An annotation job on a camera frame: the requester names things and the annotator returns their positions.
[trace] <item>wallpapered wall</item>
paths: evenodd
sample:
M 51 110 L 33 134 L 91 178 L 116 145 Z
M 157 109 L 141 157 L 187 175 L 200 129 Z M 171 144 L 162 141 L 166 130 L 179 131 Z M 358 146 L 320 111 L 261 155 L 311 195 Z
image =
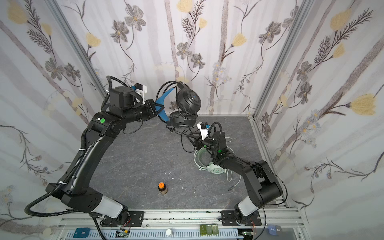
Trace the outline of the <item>wallpapered wall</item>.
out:
M 60 217 L 23 210 L 65 172 L 103 98 L 44 1 L 1 1 L 0 29 L 0 238 L 50 239 Z
M 106 75 L 139 82 L 154 98 L 176 79 L 198 93 L 200 114 L 251 114 L 301 1 L 58 3 L 104 84 Z
M 316 1 L 257 117 L 312 239 L 382 239 L 384 2 Z

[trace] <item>headphones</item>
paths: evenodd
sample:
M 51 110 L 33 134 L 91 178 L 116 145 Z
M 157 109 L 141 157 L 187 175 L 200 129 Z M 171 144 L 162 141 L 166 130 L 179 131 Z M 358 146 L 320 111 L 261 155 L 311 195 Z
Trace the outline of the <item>headphones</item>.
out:
M 166 85 L 167 88 L 165 89 L 163 95 L 161 97 L 158 97 L 161 89 Z M 166 115 L 165 111 L 161 111 L 158 116 L 159 118 L 167 123 L 167 126 L 171 126 L 174 128 L 188 128 L 193 127 L 196 123 L 197 119 L 197 112 L 200 110 L 201 107 L 201 100 L 200 97 L 190 89 L 186 84 L 183 84 L 182 82 L 176 82 L 176 81 L 168 81 L 164 83 L 159 91 L 157 92 L 156 96 L 156 103 L 164 105 L 164 99 L 165 97 L 170 94 L 174 89 L 176 89 L 176 105 L 177 105 L 177 111 L 172 112 L 168 116 Z

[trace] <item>small brown bottle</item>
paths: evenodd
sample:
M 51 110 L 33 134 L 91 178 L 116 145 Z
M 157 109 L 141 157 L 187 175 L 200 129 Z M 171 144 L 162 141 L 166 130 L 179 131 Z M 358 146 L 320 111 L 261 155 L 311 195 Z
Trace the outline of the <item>small brown bottle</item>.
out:
M 161 194 L 166 194 L 168 192 L 168 188 L 165 185 L 165 183 L 163 182 L 159 183 L 159 191 Z

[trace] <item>black mounting plate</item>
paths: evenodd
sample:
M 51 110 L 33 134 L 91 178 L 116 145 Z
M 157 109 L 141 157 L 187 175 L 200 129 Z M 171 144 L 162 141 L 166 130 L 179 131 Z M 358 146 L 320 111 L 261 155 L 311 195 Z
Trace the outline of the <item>black mounting plate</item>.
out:
M 260 219 L 260 214 L 258 211 L 254 212 L 251 219 L 256 226 L 262 225 L 262 221 Z M 224 227 L 234 227 L 234 226 L 238 227 L 239 226 L 236 222 L 236 219 L 235 219 L 235 211 L 230 211 L 230 210 L 229 211 L 228 210 L 221 211 L 221 221 L 222 221 Z M 250 221 L 249 223 L 246 224 L 246 226 L 252 226 L 252 222 Z
M 144 211 L 128 211 L 131 217 L 129 227 L 141 227 L 144 219 Z M 106 216 L 101 220 L 100 225 L 102 227 L 117 227 L 116 222 L 113 218 Z

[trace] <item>gray tabletop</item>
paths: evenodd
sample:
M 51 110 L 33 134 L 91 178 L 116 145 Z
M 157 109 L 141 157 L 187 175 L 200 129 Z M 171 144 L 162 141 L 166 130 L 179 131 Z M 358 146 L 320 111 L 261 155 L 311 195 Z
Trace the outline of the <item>gray tabletop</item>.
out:
M 233 139 L 227 145 L 237 156 L 261 159 L 247 117 L 199 117 L 199 121 L 220 122 L 225 136 Z M 126 131 L 139 125 L 132 123 Z M 185 136 L 183 143 L 186 150 L 193 149 Z M 169 132 L 155 118 L 136 133 L 117 137 L 100 161 L 90 186 L 130 209 L 227 209 L 247 196 L 243 180 L 228 191 L 238 179 L 236 173 L 228 182 L 226 174 L 199 170 L 193 153 L 183 150 L 180 135 Z M 160 182 L 168 187 L 165 195 L 157 189 Z

